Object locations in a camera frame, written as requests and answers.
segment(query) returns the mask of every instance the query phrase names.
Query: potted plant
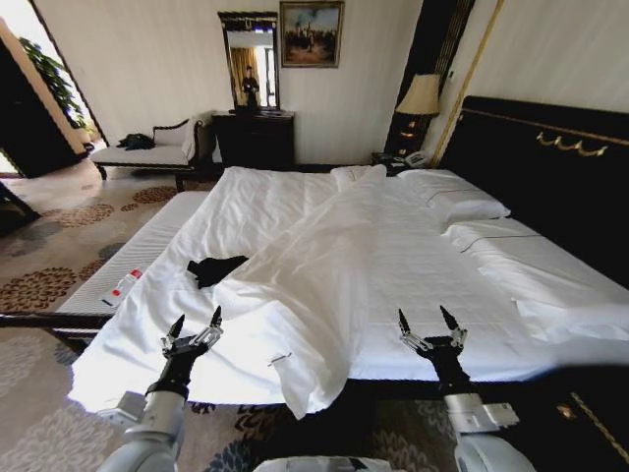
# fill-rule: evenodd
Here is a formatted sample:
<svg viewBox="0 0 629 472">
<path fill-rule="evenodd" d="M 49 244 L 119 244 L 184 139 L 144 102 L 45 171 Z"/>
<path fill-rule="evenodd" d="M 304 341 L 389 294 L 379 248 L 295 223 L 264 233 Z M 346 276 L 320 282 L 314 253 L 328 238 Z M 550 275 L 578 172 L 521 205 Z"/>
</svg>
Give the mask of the potted plant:
<svg viewBox="0 0 629 472">
<path fill-rule="evenodd" d="M 82 143 L 89 143 L 89 133 L 86 130 L 86 118 L 81 108 L 74 102 L 71 92 L 71 86 L 59 74 L 60 71 L 66 71 L 63 64 L 55 61 L 50 56 L 41 52 L 41 46 L 25 37 L 20 38 L 20 43 L 27 53 L 35 69 L 48 86 L 48 89 L 54 96 L 63 111 L 70 125 L 77 130 Z"/>
</svg>

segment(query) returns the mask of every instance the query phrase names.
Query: carpet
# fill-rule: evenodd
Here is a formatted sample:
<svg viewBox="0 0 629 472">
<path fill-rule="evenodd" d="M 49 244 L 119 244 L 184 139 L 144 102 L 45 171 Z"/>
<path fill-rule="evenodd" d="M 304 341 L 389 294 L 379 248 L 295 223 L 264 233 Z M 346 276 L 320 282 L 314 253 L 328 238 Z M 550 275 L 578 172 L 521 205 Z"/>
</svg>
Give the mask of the carpet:
<svg viewBox="0 0 629 472">
<path fill-rule="evenodd" d="M 171 175 L 89 160 L 37 179 L 3 182 L 42 218 L 0 241 L 0 311 L 54 311 L 175 194 Z M 213 183 L 186 182 L 187 190 Z M 74 354 L 38 329 L 0 329 L 2 471 L 90 471 L 122 431 L 66 395 Z M 441 402 L 375 401 L 342 393 L 296 421 L 283 405 L 190 403 L 182 472 L 248 471 L 267 458 L 357 455 L 412 472 L 456 471 L 454 434 Z"/>
</svg>

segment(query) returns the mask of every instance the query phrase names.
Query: wooden dresser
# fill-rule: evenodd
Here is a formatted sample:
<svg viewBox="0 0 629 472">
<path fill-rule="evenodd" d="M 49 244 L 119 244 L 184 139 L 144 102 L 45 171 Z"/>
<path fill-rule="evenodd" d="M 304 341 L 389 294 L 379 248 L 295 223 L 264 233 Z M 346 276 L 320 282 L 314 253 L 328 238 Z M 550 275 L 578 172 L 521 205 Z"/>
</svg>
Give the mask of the wooden dresser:
<svg viewBox="0 0 629 472">
<path fill-rule="evenodd" d="M 226 167 L 286 170 L 294 165 L 294 113 L 217 112 L 212 120 Z"/>
</svg>

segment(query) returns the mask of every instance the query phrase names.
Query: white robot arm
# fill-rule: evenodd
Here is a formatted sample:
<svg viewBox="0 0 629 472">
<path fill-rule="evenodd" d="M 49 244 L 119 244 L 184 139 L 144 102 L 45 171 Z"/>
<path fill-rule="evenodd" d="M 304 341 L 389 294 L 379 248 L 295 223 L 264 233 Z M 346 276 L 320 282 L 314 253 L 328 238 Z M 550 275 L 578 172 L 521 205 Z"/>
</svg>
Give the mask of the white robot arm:
<svg viewBox="0 0 629 472">
<path fill-rule="evenodd" d="M 520 420 L 508 403 L 483 404 L 459 364 L 459 354 L 467 330 L 462 329 L 447 310 L 440 307 L 449 336 L 423 339 L 411 332 L 399 310 L 402 341 L 420 357 L 432 362 L 439 377 L 448 417 L 458 444 L 454 450 L 460 472 L 535 472 L 531 462 L 509 442 L 486 433 L 508 428 Z"/>
<path fill-rule="evenodd" d="M 184 325 L 182 315 L 162 338 L 162 352 L 168 359 L 159 380 L 146 392 L 146 401 L 138 404 L 126 395 L 116 413 L 139 423 L 125 432 L 126 443 L 111 454 L 98 468 L 99 472 L 173 472 L 184 440 L 184 406 L 188 398 L 190 372 L 195 360 L 220 339 L 220 307 L 210 325 L 196 336 L 178 339 Z M 113 410 L 101 412 L 112 418 Z"/>
</svg>

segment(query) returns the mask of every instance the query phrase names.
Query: lamp shade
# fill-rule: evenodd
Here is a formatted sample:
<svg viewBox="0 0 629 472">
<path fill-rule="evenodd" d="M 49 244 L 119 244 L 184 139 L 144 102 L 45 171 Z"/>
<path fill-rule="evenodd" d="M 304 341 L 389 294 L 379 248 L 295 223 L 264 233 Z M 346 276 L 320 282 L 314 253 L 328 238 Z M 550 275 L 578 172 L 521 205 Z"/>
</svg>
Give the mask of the lamp shade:
<svg viewBox="0 0 629 472">
<path fill-rule="evenodd" d="M 395 109 L 407 115 L 439 113 L 439 74 L 415 76 L 402 103 Z"/>
</svg>

